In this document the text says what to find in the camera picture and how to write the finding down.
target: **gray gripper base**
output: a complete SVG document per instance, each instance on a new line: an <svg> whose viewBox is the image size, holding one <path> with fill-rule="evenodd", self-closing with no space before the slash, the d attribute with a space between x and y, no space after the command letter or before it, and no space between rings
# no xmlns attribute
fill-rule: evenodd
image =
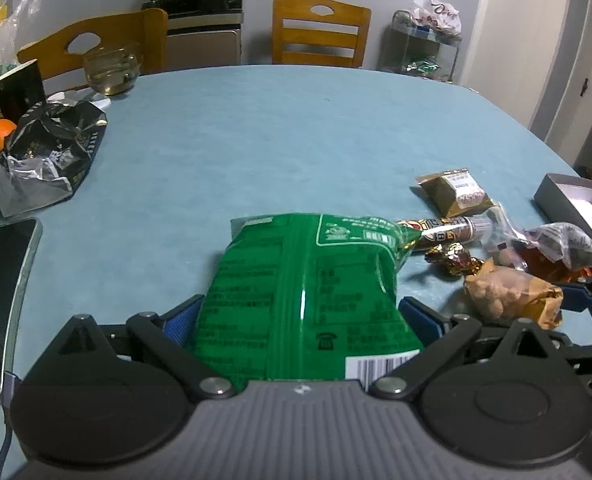
<svg viewBox="0 0 592 480"><path fill-rule="evenodd" d="M239 396L202 402L171 442L108 470L30 462L14 480L592 480L576 460L503 470L445 449L402 402L366 395L357 381L252 382Z"/></svg>

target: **light blue tablecloth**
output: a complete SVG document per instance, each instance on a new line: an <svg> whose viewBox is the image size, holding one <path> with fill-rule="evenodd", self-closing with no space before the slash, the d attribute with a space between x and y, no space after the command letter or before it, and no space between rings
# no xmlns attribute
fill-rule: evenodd
<svg viewBox="0 0 592 480"><path fill-rule="evenodd" d="M523 227L546 219L532 197L545 173L573 174L546 145L470 90L365 70L240 66L138 79L76 196L44 224L20 318L21 378L73 315L122 323L208 288L230 219L329 212L436 216L414 177L468 167ZM399 296L462 310L460 282L413 256ZM592 343L587 313L562 330ZM0 410L0 445L4 434ZM23 461L14 441L6 474Z"/></svg>

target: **nutrition label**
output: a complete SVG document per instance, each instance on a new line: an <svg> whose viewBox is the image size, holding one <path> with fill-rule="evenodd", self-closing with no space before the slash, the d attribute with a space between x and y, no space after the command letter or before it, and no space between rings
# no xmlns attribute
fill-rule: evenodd
<svg viewBox="0 0 592 480"><path fill-rule="evenodd" d="M203 303L196 357L242 389L264 379L282 238L241 244L226 253Z"/></svg>
<svg viewBox="0 0 592 480"><path fill-rule="evenodd" d="M456 202L461 209L480 205L485 199L485 191L478 185L469 171L448 174L444 179L456 192Z"/></svg>

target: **white plastic bag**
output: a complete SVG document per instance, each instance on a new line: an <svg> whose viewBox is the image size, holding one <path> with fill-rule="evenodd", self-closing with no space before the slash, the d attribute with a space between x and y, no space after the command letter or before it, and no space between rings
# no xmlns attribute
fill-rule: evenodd
<svg viewBox="0 0 592 480"><path fill-rule="evenodd" d="M447 0L414 0L409 14L417 25L429 26L448 36L460 36L458 10Z"/></svg>

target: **charging cable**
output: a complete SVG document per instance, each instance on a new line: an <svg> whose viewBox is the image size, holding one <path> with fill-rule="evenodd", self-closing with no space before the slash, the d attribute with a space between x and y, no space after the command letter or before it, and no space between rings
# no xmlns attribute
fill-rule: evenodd
<svg viewBox="0 0 592 480"><path fill-rule="evenodd" d="M3 391L1 393L1 405L3 407L3 419L5 421L5 438L3 445L0 447L0 477L3 474L3 467L9 453L9 447L12 444L12 423L9 416L9 407L14 397L16 388L20 385L21 380L12 372L5 372L3 376Z"/></svg>

